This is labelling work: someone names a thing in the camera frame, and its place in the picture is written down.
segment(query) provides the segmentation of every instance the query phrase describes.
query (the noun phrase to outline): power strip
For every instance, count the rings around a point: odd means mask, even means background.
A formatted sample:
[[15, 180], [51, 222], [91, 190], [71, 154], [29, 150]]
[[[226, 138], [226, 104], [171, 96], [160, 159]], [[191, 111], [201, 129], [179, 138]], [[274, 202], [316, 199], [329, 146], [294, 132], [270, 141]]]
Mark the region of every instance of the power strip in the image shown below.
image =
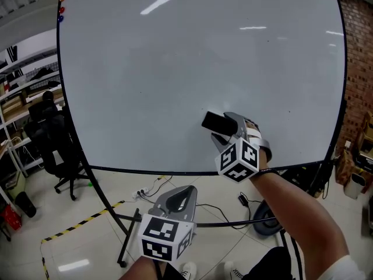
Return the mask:
[[137, 190], [137, 191], [135, 191], [135, 192], [132, 193], [133, 200], [136, 200], [136, 199], [140, 198], [138, 192], [141, 192], [142, 190], [144, 191], [145, 194], [149, 192], [148, 188], [146, 188], [146, 187], [145, 188], [141, 188], [140, 190]]

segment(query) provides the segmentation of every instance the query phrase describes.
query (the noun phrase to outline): whiteboard frame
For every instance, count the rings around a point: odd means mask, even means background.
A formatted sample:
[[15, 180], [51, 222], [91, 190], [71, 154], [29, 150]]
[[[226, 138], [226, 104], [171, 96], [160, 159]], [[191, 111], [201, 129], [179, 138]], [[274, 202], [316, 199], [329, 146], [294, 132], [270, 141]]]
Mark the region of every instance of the whiteboard frame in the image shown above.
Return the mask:
[[[304, 163], [304, 164], [296, 164], [296, 165], [291, 165], [291, 166], [283, 166], [283, 167], [275, 167], [276, 170], [284, 170], [284, 169], [289, 169], [289, 168], [295, 168], [295, 167], [304, 167], [304, 166], [310, 166], [310, 165], [317, 165], [317, 164], [325, 164], [326, 162], [330, 161], [330, 158], [332, 157], [332, 153], [334, 151], [334, 147], [336, 145], [341, 127], [342, 127], [342, 122], [343, 122], [343, 117], [344, 117], [344, 112], [345, 112], [345, 99], [344, 99], [344, 94], [346, 91], [346, 80], [347, 80], [347, 39], [346, 39], [346, 29], [344, 25], [344, 18], [343, 18], [343, 12], [342, 12], [342, 7], [340, 4], [340, 0], [337, 0], [338, 3], [338, 8], [340, 12], [340, 17], [342, 21], [342, 28], [343, 28], [343, 42], [344, 42], [344, 77], [343, 77], [343, 90], [342, 90], [342, 97], [341, 97], [341, 102], [340, 102], [340, 108], [339, 108], [339, 114], [335, 126], [335, 130], [333, 132], [332, 139], [330, 141], [330, 145], [328, 147], [328, 151], [326, 153], [326, 156], [324, 160], [316, 161], [316, 162], [311, 162], [311, 163]], [[58, 66], [59, 66], [59, 77], [61, 80], [61, 85], [62, 85], [62, 92], [65, 97], [65, 105], [67, 109], [67, 113], [69, 115], [69, 119], [71, 121], [71, 126], [72, 126], [72, 132], [73, 136], [75, 137], [75, 142], [77, 143], [79, 150], [82, 153], [82, 163], [85, 167], [89, 167], [90, 169], [98, 169], [98, 170], [106, 170], [106, 171], [113, 171], [113, 172], [124, 172], [124, 173], [138, 173], [138, 174], [166, 174], [166, 175], [185, 175], [185, 176], [215, 176], [218, 175], [217, 171], [205, 171], [205, 172], [179, 172], [179, 171], [149, 171], [149, 170], [132, 170], [132, 169], [119, 169], [119, 168], [113, 168], [113, 167], [103, 167], [103, 166], [91, 166], [89, 165], [87, 158], [85, 156], [84, 150], [82, 149], [82, 146], [79, 141], [78, 134], [75, 130], [75, 126], [72, 120], [70, 108], [69, 108], [69, 103], [68, 103], [68, 97], [66, 95], [66, 90], [65, 90], [65, 85], [64, 85], [64, 76], [62, 73], [62, 65], [61, 65], [61, 55], [60, 55], [60, 47], [59, 47], [59, 21], [58, 21], [58, 16], [59, 16], [59, 9], [61, 7], [61, 1], [58, 0], [58, 9], [57, 9], [57, 57], [58, 57]]]

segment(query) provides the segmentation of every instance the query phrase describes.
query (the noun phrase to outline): marker cube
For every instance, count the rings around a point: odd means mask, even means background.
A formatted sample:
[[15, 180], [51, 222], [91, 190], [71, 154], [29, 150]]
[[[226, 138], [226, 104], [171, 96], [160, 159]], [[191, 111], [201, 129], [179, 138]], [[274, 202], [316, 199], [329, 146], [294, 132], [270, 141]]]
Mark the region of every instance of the marker cube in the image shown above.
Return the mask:
[[259, 171], [259, 147], [238, 138], [215, 158], [215, 164], [219, 175], [240, 183]]
[[192, 243], [195, 224], [144, 214], [138, 233], [142, 256], [172, 262]]

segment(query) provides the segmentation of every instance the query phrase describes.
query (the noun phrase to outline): wristband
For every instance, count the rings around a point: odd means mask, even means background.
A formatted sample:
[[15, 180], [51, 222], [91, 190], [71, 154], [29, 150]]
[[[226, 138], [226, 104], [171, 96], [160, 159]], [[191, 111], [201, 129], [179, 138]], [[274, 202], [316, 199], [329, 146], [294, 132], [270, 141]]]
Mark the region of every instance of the wristband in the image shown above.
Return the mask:
[[268, 169], [259, 170], [259, 172], [257, 172], [257, 174], [254, 176], [261, 176], [266, 173], [274, 173], [274, 174], [277, 174], [278, 176], [280, 175], [280, 173], [276, 169], [268, 168]]

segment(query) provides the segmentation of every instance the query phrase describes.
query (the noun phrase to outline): white trash can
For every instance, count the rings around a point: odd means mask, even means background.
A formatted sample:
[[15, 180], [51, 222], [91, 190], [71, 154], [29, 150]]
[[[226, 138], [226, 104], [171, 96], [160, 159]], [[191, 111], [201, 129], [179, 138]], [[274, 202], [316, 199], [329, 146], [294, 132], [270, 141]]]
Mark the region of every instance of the white trash can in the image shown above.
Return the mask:
[[364, 186], [364, 177], [353, 173], [351, 174], [349, 183], [344, 187], [344, 194], [352, 199], [357, 199]]

